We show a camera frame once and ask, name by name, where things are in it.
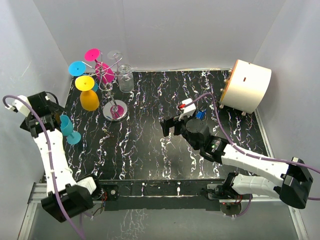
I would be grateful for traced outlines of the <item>teal wine glass front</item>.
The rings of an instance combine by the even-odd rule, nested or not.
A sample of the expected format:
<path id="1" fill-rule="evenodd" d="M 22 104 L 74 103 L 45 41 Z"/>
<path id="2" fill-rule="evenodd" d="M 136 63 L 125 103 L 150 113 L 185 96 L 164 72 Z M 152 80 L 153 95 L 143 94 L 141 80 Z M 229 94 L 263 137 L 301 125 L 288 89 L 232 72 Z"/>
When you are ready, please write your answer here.
<path id="1" fill-rule="evenodd" d="M 62 114 L 60 116 L 60 130 L 66 141 L 70 145 L 78 144 L 81 140 L 81 134 L 74 131 L 74 125 L 67 115 Z"/>

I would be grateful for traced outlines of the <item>yellow wine glass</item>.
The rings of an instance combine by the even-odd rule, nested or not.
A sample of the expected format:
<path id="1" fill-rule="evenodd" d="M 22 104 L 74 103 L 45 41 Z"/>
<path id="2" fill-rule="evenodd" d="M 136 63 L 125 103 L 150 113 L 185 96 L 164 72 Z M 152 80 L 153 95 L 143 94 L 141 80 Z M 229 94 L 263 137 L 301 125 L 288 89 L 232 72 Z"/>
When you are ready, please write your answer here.
<path id="1" fill-rule="evenodd" d="M 81 91 L 81 106 L 84 110 L 89 112 L 95 111 L 100 105 L 98 95 L 93 91 L 94 86 L 95 80 L 91 76 L 82 75 L 75 79 L 75 87 Z"/>

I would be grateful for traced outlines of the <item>blue wine glass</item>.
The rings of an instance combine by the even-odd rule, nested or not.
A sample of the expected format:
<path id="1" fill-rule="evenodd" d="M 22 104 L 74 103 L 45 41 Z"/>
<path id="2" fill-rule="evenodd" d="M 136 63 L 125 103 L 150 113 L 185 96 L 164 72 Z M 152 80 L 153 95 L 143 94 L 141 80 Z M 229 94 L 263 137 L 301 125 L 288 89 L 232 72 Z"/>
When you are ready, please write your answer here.
<path id="1" fill-rule="evenodd" d="M 68 67 L 68 72 L 71 76 L 75 77 L 75 87 L 82 92 L 98 90 L 98 84 L 94 78 L 85 74 L 86 64 L 82 61 L 75 61 Z"/>

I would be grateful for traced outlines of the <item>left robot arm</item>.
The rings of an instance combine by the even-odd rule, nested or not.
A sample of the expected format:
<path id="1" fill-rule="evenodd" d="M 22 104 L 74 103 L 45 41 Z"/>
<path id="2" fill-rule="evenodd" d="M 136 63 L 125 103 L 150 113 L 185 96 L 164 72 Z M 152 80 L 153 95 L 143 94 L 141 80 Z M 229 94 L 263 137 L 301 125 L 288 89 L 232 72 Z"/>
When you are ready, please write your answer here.
<path id="1" fill-rule="evenodd" d="M 17 110 L 25 115 L 20 128 L 30 132 L 36 143 L 44 166 L 47 196 L 41 200 L 42 208 L 60 223 L 66 221 L 58 201 L 70 218 L 93 206 L 93 200 L 103 195 L 99 180 L 89 174 L 76 181 L 68 165 L 63 138 L 69 144 L 77 144 L 81 135 L 74 131 L 73 123 L 64 108 L 53 102 L 45 91 L 26 97 L 19 95 L 14 101 Z"/>

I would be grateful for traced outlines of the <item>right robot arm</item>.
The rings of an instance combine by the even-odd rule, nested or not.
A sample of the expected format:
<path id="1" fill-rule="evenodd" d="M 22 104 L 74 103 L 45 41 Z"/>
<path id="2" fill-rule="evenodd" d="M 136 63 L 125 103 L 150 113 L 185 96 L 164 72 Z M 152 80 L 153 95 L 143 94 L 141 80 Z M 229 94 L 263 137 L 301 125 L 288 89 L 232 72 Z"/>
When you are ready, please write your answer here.
<path id="1" fill-rule="evenodd" d="M 253 174 L 229 173 L 223 185 L 210 190 L 211 194 L 230 199 L 238 195 L 262 195 L 280 199 L 296 209 L 306 207 L 313 177 L 303 160 L 294 157 L 291 161 L 278 162 L 228 143 L 226 139 L 212 135 L 207 124 L 196 117 L 180 119 L 175 116 L 164 119 L 160 125 L 165 137 L 173 128 L 174 135 L 183 136 L 204 159 Z"/>

